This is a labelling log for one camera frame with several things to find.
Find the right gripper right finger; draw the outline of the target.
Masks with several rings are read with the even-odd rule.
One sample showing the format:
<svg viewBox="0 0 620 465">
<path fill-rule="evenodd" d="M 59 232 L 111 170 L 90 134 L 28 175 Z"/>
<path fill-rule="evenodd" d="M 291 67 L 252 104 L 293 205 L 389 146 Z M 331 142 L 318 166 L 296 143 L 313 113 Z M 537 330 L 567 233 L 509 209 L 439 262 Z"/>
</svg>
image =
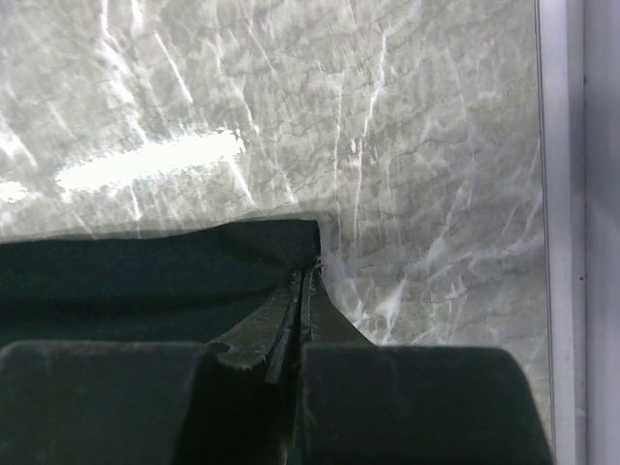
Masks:
<svg viewBox="0 0 620 465">
<path fill-rule="evenodd" d="M 528 381 L 498 348 L 376 346 L 318 270 L 300 292 L 293 464 L 549 464 Z"/>
</svg>

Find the black t shirt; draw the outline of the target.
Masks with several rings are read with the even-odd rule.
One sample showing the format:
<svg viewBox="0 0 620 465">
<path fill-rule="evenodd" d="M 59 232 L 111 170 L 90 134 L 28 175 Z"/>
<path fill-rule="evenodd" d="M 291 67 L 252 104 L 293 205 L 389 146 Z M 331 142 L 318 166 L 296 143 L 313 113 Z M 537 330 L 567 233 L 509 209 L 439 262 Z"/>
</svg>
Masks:
<svg viewBox="0 0 620 465">
<path fill-rule="evenodd" d="M 1 341 L 209 341 L 320 256 L 312 220 L 1 248 Z"/>
</svg>

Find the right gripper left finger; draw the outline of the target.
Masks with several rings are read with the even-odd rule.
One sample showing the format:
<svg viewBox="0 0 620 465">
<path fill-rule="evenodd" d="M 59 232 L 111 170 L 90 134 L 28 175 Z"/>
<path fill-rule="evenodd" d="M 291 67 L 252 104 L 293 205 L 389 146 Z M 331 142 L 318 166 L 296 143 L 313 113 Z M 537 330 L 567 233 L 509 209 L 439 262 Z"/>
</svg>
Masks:
<svg viewBox="0 0 620 465">
<path fill-rule="evenodd" d="M 301 277 L 206 342 L 34 340 L 1 352 L 5 464 L 282 464 Z"/>
</svg>

